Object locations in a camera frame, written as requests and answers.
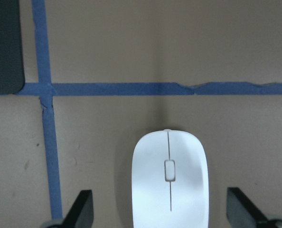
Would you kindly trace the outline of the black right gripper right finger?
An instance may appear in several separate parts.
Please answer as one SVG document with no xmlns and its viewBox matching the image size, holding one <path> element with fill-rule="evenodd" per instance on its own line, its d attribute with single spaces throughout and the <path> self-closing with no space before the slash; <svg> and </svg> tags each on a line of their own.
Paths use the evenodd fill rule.
<svg viewBox="0 0 282 228">
<path fill-rule="evenodd" d="M 267 217 L 238 188 L 227 188 L 226 217 L 232 228 L 271 228 Z"/>
</svg>

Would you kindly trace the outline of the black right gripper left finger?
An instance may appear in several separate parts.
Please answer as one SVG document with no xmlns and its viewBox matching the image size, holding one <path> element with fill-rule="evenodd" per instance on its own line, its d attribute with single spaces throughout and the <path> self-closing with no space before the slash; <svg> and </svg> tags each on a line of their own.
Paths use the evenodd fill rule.
<svg viewBox="0 0 282 228">
<path fill-rule="evenodd" d="M 82 190 L 62 222 L 63 228 L 91 228 L 94 221 L 93 194 Z"/>
</svg>

